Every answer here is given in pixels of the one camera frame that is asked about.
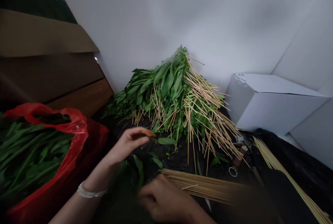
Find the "pile of green leaves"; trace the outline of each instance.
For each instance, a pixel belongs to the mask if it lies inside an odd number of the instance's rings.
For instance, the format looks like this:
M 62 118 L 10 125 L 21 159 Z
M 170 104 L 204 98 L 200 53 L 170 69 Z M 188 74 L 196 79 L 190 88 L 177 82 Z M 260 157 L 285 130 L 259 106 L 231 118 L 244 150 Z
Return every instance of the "pile of green leaves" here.
M 65 123 L 57 116 L 49 123 Z M 70 148 L 73 134 L 24 118 L 0 120 L 0 199 L 14 205 L 50 181 Z
M 217 107 L 208 102 L 203 106 L 196 100 L 197 96 L 192 93 L 191 85 L 186 80 L 187 74 L 190 73 L 186 53 L 187 49 L 180 46 L 170 58 L 155 69 L 135 69 L 125 90 L 114 95 L 103 117 L 132 118 L 134 123 L 138 123 L 135 119 L 145 115 L 152 121 L 154 133 L 169 131 L 168 137 L 178 141 L 182 134 L 187 136 L 188 124 L 185 124 L 184 107 L 191 104 L 191 108 L 194 109 L 190 116 L 191 125 L 195 130 L 199 128 L 201 136 L 204 136 L 206 127 L 211 129 L 211 123 L 207 120 L 210 116 L 203 116 L 198 108 L 207 110 L 209 106 L 216 111 Z

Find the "wooden board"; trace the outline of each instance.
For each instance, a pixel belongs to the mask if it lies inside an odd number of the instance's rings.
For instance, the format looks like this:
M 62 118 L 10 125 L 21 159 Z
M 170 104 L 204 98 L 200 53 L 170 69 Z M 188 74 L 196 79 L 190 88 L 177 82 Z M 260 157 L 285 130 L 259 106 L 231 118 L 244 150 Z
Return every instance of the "wooden board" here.
M 47 104 L 47 106 L 54 110 L 76 108 L 81 110 L 87 117 L 91 117 L 100 107 L 109 101 L 113 94 L 107 80 L 102 79 L 59 98 Z

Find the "brown cardboard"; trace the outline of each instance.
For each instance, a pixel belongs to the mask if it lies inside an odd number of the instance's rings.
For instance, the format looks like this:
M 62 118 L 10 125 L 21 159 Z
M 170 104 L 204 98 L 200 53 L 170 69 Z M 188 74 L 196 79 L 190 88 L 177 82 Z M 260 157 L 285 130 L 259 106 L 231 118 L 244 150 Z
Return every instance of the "brown cardboard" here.
M 0 99 L 45 103 L 102 78 L 91 52 L 0 58 Z
M 0 57 L 99 52 L 78 24 L 0 9 Z

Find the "box flap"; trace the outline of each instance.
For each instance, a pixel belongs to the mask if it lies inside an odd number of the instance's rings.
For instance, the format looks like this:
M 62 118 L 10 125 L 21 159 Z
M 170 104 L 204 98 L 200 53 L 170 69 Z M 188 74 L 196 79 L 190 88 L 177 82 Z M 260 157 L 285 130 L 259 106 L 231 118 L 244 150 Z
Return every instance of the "box flap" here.
M 305 96 L 328 97 L 276 75 L 235 74 L 242 82 L 260 93 L 295 94 Z
M 0 57 L 99 52 L 78 24 L 0 9 Z

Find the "white wall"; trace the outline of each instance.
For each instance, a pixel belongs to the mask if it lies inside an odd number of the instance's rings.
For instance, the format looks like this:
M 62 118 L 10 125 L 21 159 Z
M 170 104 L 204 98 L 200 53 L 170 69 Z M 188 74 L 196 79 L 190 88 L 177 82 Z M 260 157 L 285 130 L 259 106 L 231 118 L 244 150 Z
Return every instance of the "white wall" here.
M 317 0 L 66 0 L 100 49 L 111 87 L 154 68 L 180 45 L 226 91 L 235 72 L 271 74 Z
M 333 0 L 318 0 L 273 72 L 333 97 Z M 310 155 L 333 169 L 333 100 L 291 134 Z

